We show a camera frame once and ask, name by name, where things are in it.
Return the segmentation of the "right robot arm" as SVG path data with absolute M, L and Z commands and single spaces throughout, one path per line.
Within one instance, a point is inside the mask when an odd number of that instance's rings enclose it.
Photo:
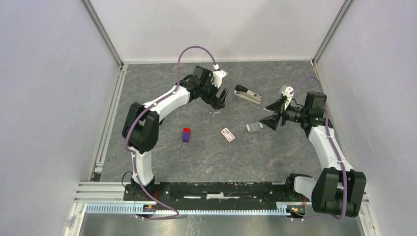
M 342 219 L 357 217 L 366 186 L 366 176 L 355 171 L 344 157 L 334 138 L 334 129 L 327 116 L 327 96 L 321 92 L 308 92 L 302 106 L 291 106 L 293 93 L 283 92 L 280 98 L 267 106 L 273 111 L 260 123 L 277 130 L 291 121 L 300 124 L 319 158 L 322 172 L 317 180 L 308 176 L 295 176 L 285 185 L 284 195 L 291 201 L 302 195 L 311 201 L 316 213 L 331 214 Z

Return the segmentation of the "staple tray box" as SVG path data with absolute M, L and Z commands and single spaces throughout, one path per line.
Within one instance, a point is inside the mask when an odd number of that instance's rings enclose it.
M 246 129 L 249 133 L 262 130 L 263 128 L 263 124 L 258 121 L 246 125 Z

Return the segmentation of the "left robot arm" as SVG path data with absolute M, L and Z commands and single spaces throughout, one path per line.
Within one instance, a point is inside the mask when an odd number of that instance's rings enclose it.
M 215 110 L 225 107 L 228 90 L 220 90 L 227 72 L 216 64 L 214 70 L 196 66 L 192 74 L 179 80 L 168 92 L 145 104 L 133 103 L 126 117 L 122 136 L 131 154 L 133 176 L 131 183 L 142 200 L 154 196 L 154 174 L 151 166 L 152 150 L 159 138 L 159 127 L 165 117 L 177 108 L 201 99 Z

